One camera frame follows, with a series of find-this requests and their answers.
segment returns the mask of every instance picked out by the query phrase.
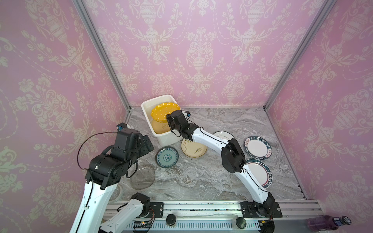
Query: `gray marble surface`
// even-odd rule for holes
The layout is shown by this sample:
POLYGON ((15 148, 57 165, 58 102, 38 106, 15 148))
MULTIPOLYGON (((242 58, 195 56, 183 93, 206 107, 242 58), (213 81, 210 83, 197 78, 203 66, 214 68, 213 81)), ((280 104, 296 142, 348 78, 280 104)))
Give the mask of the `gray marble surface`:
MULTIPOLYGON (((244 140, 253 135, 261 136, 272 146, 273 154, 264 161, 272 171, 273 182, 267 189, 277 200, 303 199, 294 173, 291 170, 266 113, 261 108, 190 108, 190 120, 203 126, 210 133, 224 130, 230 132, 243 148, 244 140)), ((140 108, 133 108, 129 125, 143 135, 149 135, 154 150, 139 159, 139 168, 153 167, 154 183, 145 189, 135 190, 130 180, 122 178, 120 200, 129 200, 136 193, 143 193, 151 200, 252 200, 241 181, 226 171, 221 157, 212 149, 199 158, 186 156, 181 150, 181 141, 171 146, 178 150, 179 160, 171 168, 161 168, 155 161, 160 148, 153 137, 140 108)))

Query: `purple bottle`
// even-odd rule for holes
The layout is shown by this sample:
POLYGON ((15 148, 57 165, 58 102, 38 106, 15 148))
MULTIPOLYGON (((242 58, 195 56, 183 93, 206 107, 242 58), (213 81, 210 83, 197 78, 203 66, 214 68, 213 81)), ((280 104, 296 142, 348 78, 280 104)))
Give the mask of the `purple bottle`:
POLYGON ((349 217, 332 217, 330 215, 307 219, 307 226, 313 232, 321 230, 337 230, 342 225, 351 225, 349 217))

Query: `pink wallpaper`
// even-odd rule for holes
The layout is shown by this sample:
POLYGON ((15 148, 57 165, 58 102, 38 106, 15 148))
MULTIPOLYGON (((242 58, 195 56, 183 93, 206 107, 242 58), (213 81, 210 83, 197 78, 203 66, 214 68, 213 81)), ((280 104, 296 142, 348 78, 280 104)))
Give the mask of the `pink wallpaper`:
POLYGON ((132 106, 263 106, 323 0, 84 0, 132 106))
POLYGON ((1 1, 0 232, 68 232, 124 114, 71 1, 1 1))
POLYGON ((306 192, 373 228, 373 1, 337 1, 270 117, 306 192))

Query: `metal corner post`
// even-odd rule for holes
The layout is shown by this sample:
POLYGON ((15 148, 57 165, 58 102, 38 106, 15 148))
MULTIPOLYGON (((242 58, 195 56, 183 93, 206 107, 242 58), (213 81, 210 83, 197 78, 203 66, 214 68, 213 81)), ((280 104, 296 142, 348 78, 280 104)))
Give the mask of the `metal corner post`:
POLYGON ((299 44, 297 50, 295 51, 292 59, 290 60, 289 64, 286 66, 282 76, 280 77, 277 85, 273 89, 271 95, 269 96, 266 104, 264 105, 265 111, 268 111, 269 108, 274 103, 275 99, 277 98, 278 94, 280 93, 282 87, 285 85, 286 80, 290 76, 291 72, 294 70, 295 66, 297 65, 298 61, 301 59, 302 55, 306 51, 307 47, 311 43, 313 37, 316 35, 317 31, 321 27, 322 23, 326 19, 329 12, 332 10, 334 4, 337 0, 325 0, 323 5, 320 7, 319 12, 317 13, 316 17, 314 18, 313 22, 311 23, 308 31, 303 37, 303 40, 299 44))
POLYGON ((87 9, 86 9, 86 7, 83 3, 83 0, 72 0, 72 1, 75 5, 76 10, 78 11, 78 14, 79 14, 80 18, 82 19, 82 21, 84 23, 84 26, 85 26, 85 28, 88 32, 88 35, 92 39, 92 43, 95 46, 95 48, 96 48, 96 50, 97 50, 97 52, 98 52, 98 54, 99 54, 99 56, 102 60, 102 63, 104 64, 104 66, 107 70, 107 73, 108 73, 110 79, 113 82, 113 85, 114 85, 116 91, 118 92, 118 95, 119 95, 120 100, 122 101, 122 104, 124 105, 124 107, 127 110, 127 115, 126 115, 126 119, 127 119, 128 118, 127 116, 129 116, 129 111, 131 110, 131 106, 129 105, 129 101, 128 101, 125 93, 124 93, 124 90, 123 90, 121 84, 119 83, 119 80, 118 80, 118 78, 115 74, 114 68, 110 63, 109 57, 105 52, 104 46, 102 45, 102 43, 100 41, 98 33, 97 33, 97 31, 96 31, 96 29, 93 25, 93 22, 92 22, 92 20, 89 16, 89 13, 87 12, 87 9))

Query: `white container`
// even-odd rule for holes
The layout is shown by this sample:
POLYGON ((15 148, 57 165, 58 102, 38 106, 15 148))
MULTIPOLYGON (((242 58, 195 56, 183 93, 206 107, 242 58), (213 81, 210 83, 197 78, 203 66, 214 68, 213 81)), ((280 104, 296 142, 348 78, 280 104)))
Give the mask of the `white container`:
POLYGON ((154 132, 153 127, 151 126, 151 122, 153 121, 153 118, 151 117, 151 111, 159 104, 162 103, 176 103, 176 100, 172 97, 172 95, 162 95, 155 97, 153 99, 147 100, 141 104, 142 112, 145 115, 146 121, 148 122, 148 125, 150 127, 151 132, 153 133, 154 137, 157 138, 159 145, 161 147, 169 146, 175 142, 178 142, 183 139, 183 137, 176 137, 174 133, 171 131, 168 131, 166 133, 157 134, 154 132))

